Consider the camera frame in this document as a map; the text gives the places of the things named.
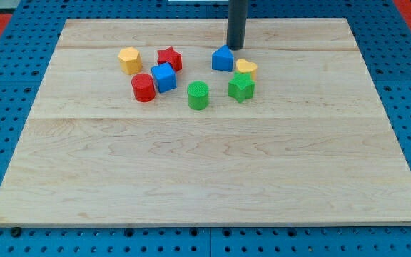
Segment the black cylindrical robot arm rod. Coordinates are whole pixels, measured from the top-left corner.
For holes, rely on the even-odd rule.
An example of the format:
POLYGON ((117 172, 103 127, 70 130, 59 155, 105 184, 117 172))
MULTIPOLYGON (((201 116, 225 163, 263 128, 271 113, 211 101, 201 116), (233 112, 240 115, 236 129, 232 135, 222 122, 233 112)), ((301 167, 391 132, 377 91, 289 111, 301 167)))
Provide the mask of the black cylindrical robot arm rod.
POLYGON ((245 41, 245 27, 249 0, 230 0, 228 2, 227 40, 231 50, 240 50, 245 41))

